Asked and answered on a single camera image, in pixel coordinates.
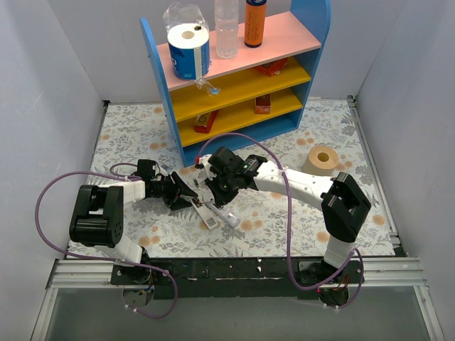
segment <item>white wall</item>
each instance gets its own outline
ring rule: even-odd
[[[158,43],[166,42],[163,12],[174,0],[48,0],[102,99],[157,102],[139,18],[145,16]],[[213,1],[198,4],[214,29]],[[405,0],[333,0],[332,26],[312,96],[357,94]],[[267,15],[288,11],[291,0],[267,3]],[[243,22],[245,6],[241,5]]]
[[[0,339],[29,340],[54,258],[33,211],[54,177],[89,168],[102,102],[46,0],[0,0]],[[82,178],[45,198],[60,247]]]
[[[455,2],[408,0],[358,95],[401,240],[455,340]]]

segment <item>brown tape roll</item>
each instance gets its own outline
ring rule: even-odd
[[[330,176],[338,166],[338,154],[335,150],[327,146],[314,146],[306,157],[303,172]]]

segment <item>bottle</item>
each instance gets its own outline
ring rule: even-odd
[[[264,37],[267,0],[247,0],[245,11],[245,45],[258,48]]]
[[[216,54],[234,58],[239,50],[239,0],[215,0]]]

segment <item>tape roll hole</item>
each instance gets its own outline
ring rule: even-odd
[[[191,39],[192,37],[194,37],[194,32],[185,31],[185,32],[182,33],[182,38],[183,39]]]
[[[320,160],[320,162],[327,162],[328,161],[327,153],[319,153],[318,160]]]

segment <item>blue and white packaging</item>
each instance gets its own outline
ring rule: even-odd
[[[198,23],[181,23],[168,31],[173,72],[181,80],[199,80],[210,66],[209,32]]]

